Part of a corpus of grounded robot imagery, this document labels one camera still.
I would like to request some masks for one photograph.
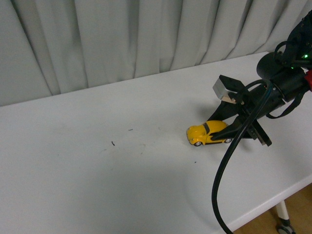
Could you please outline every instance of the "white curtain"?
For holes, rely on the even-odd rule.
[[[0,0],[0,105],[272,51],[312,0]]]

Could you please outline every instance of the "white table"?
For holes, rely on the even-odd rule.
[[[246,85],[264,55],[1,107],[0,233],[223,233],[211,188],[228,144],[194,147],[185,131],[219,105],[220,74]],[[259,120],[272,146],[241,141],[218,196],[232,230],[312,182],[311,110],[307,93]]]

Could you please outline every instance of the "yellow toy car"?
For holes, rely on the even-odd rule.
[[[216,143],[230,143],[232,139],[211,140],[211,137],[225,129],[228,125],[220,120],[206,121],[199,126],[191,126],[186,131],[187,139],[194,146],[216,144]]]

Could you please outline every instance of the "toy car window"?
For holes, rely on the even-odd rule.
[[[204,128],[206,129],[206,132],[207,132],[207,134],[210,132],[210,129],[209,129],[209,127],[208,127],[208,124],[207,123],[204,123],[203,124],[204,125]]]

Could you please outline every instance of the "black wire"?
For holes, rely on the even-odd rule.
[[[227,227],[227,225],[224,223],[221,214],[219,212],[219,208],[218,208],[218,202],[217,202],[217,194],[218,194],[218,189],[219,189],[219,185],[220,185],[220,181],[223,175],[223,172],[226,168],[226,165],[228,164],[234,150],[236,149],[236,147],[238,146],[238,143],[240,142],[240,140],[243,138],[243,136],[245,135],[247,129],[251,126],[251,124],[253,123],[253,121],[257,118],[259,112],[261,111],[261,109],[263,108],[263,106],[265,105],[265,103],[267,102],[267,100],[270,97],[271,91],[272,91],[272,83],[269,80],[265,80],[265,79],[260,79],[260,80],[256,80],[252,83],[250,83],[249,85],[247,85],[245,87],[245,90],[251,88],[252,86],[256,85],[256,84],[266,84],[266,91],[263,94],[262,98],[260,99],[259,103],[255,106],[255,108],[253,109],[253,111],[250,113],[250,115],[248,116],[248,118],[246,119],[246,121],[243,123],[243,125],[241,126],[241,128],[238,130],[236,136],[234,137],[232,143],[230,144],[230,146],[228,147],[220,165],[219,168],[217,170],[217,173],[215,175],[214,178],[214,184],[213,184],[213,188],[212,188],[212,205],[213,205],[213,210],[214,210],[214,215],[217,218],[221,228],[225,231],[226,234],[233,234],[232,231]]]

